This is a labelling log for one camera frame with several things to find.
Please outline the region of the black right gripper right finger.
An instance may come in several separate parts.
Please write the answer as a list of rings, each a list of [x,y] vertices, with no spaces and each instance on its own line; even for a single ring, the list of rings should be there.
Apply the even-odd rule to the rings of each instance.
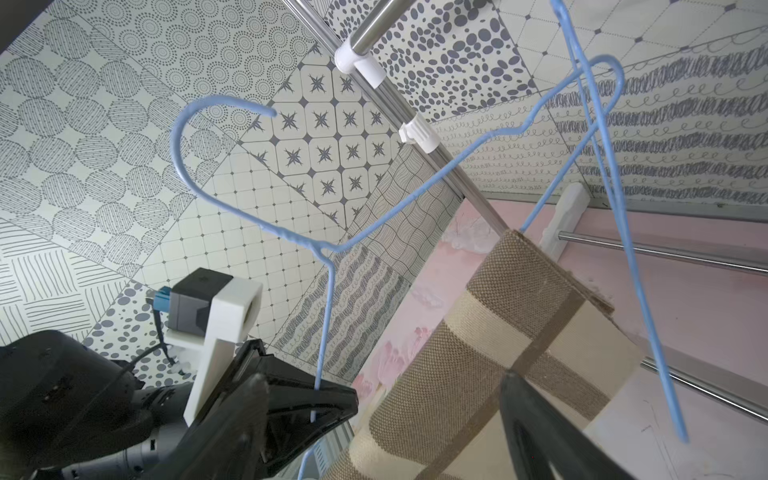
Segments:
[[[519,479],[629,479],[522,376],[505,372],[500,413]]]

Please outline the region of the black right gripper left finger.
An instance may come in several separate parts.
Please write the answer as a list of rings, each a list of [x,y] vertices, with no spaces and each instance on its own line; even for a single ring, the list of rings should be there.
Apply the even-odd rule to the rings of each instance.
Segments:
[[[196,428],[147,479],[263,479],[269,386],[253,375]]]

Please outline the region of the brown plaid scarf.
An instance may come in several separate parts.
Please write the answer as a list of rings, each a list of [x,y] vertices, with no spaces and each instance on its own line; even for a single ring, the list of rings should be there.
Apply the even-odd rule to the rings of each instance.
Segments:
[[[642,358],[605,300],[507,231],[327,477],[511,479],[506,372],[582,429]]]

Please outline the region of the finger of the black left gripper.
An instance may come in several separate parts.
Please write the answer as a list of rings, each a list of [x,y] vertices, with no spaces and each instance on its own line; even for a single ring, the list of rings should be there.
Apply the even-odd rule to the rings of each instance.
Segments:
[[[282,363],[260,340],[236,354],[204,408],[203,426],[212,432],[281,432]]]
[[[333,382],[269,377],[264,473],[272,477],[358,412],[356,391]]]

